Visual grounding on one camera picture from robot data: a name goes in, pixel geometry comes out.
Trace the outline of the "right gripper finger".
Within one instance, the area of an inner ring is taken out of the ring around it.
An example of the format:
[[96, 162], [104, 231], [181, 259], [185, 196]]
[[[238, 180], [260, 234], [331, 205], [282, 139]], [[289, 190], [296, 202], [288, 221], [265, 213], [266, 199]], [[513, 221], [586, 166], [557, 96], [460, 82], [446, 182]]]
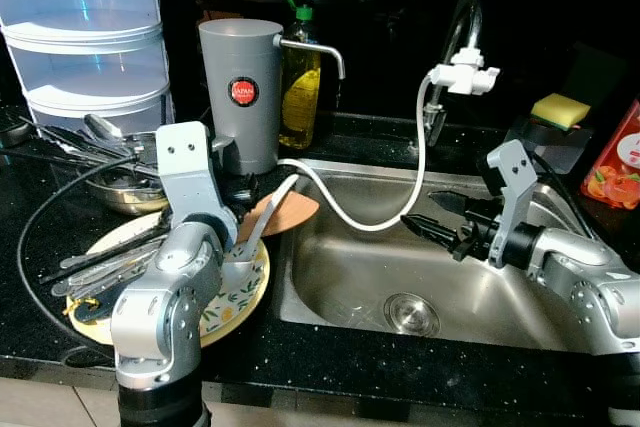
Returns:
[[434, 243], [440, 245], [440, 247], [456, 248], [458, 243], [460, 243], [457, 231], [449, 229], [449, 227], [443, 225], [443, 223], [436, 221], [435, 218], [411, 213], [411, 215], [402, 215], [399, 217], [399, 221], [401, 221], [413, 235], [434, 241]]
[[466, 216], [471, 213], [471, 215], [493, 216], [492, 199], [468, 197], [460, 191], [452, 190], [430, 191], [428, 197], [436, 206], [442, 207], [444, 211], [451, 212], [453, 215]]

